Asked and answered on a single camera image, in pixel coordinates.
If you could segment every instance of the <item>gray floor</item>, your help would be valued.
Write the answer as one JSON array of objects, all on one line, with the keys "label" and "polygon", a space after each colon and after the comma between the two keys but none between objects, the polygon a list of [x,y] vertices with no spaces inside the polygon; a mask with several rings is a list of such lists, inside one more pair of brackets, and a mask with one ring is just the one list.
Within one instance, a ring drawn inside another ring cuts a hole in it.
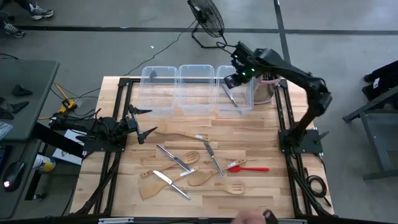
[{"label": "gray floor", "polygon": [[[214,0],[227,28],[277,29],[271,0]],[[309,30],[397,30],[398,1],[395,0],[279,0],[285,29]],[[32,22],[22,9],[7,8],[16,24],[51,26],[177,27],[185,28],[193,16],[185,0],[42,0],[56,10],[53,19]],[[0,35],[0,52],[23,59],[59,61],[56,82],[77,95],[100,86],[105,75],[124,75],[141,61],[171,43],[179,32],[73,32],[28,31],[23,39]],[[286,35],[291,62],[323,77],[333,95],[329,110],[316,125],[330,134],[322,141],[326,173],[337,215],[347,218],[397,222],[398,179],[363,182],[362,175],[376,171],[376,161],[360,121],[345,124],[344,114],[365,104],[362,76],[394,60],[398,54],[395,35]],[[204,43],[215,40],[198,34]],[[282,54],[280,35],[227,33],[230,43],[242,40],[252,48],[271,47]],[[146,65],[207,63],[229,64],[220,50],[203,50],[189,34]],[[79,108],[84,113],[95,106],[87,98]],[[49,94],[42,111],[48,116],[60,106]],[[49,196],[42,201],[21,202],[14,218],[61,215],[76,181],[78,167],[61,163],[42,183]]]}]

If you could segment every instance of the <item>wooden tabletop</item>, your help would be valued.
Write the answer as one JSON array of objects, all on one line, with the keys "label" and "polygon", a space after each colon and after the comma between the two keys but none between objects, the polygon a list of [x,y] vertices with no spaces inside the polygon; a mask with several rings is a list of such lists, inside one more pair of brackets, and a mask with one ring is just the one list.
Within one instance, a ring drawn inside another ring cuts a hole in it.
[{"label": "wooden tabletop", "polygon": [[[104,77],[97,104],[97,109],[102,109],[99,116],[112,116],[119,78]],[[138,91],[139,83],[136,83],[133,86],[131,98],[134,106],[137,106]],[[292,83],[289,83],[289,91],[294,116],[298,121],[307,109],[306,94],[303,89]],[[121,110],[125,94],[126,91],[122,96]],[[268,208],[277,217],[294,217],[285,157],[280,153],[278,145],[279,120],[275,99],[264,105],[255,105],[244,118],[218,116],[215,112],[209,116],[185,116],[176,106],[172,118],[156,118],[149,114],[142,114],[138,115],[137,119],[142,131],[153,128],[159,123],[168,122],[185,131],[207,134],[212,139],[210,145],[215,156],[221,163],[246,159],[247,162],[242,166],[268,167],[270,171],[237,173],[224,171],[226,175],[224,179],[217,174],[203,184],[211,187],[217,182],[241,181],[246,185],[243,195],[232,195],[224,191],[189,191],[187,193],[192,199],[187,200],[171,186],[166,185],[158,194],[143,200],[139,187],[151,186],[161,180],[155,175],[142,179],[140,174],[171,161],[156,148],[156,144],[162,145],[178,157],[189,151],[199,152],[199,161],[190,164],[191,167],[198,166],[199,171],[206,172],[213,169],[214,164],[203,143],[196,139],[178,134],[152,133],[147,137],[145,144],[140,145],[136,134],[132,133],[128,136],[126,151],[121,157],[112,209],[113,217],[234,217],[238,210],[244,208],[260,208],[261,210]],[[81,208],[98,186],[103,157],[103,152],[95,152],[84,160],[71,212]],[[312,154],[303,154],[302,157],[309,174],[320,176],[327,184],[320,160]],[[173,166],[162,172],[165,175],[174,175],[182,173],[183,170],[179,166]],[[175,184],[179,187],[189,186],[190,175],[192,174],[176,181]],[[102,209],[106,204],[108,188],[104,192]],[[297,192],[300,208],[304,211],[301,190]],[[331,201],[329,192],[326,197]],[[323,199],[318,199],[318,201],[328,212],[333,213],[333,209],[328,207]]]}]

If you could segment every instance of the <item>red silicone spatula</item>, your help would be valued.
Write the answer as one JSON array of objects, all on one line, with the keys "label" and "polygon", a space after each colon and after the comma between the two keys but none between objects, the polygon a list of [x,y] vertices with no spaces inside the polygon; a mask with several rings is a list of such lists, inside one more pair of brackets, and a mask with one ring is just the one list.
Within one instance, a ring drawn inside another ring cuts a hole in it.
[{"label": "red silicone spatula", "polygon": [[268,167],[241,167],[241,166],[234,166],[228,169],[230,172],[239,172],[241,170],[251,170],[251,171],[269,171]]}]

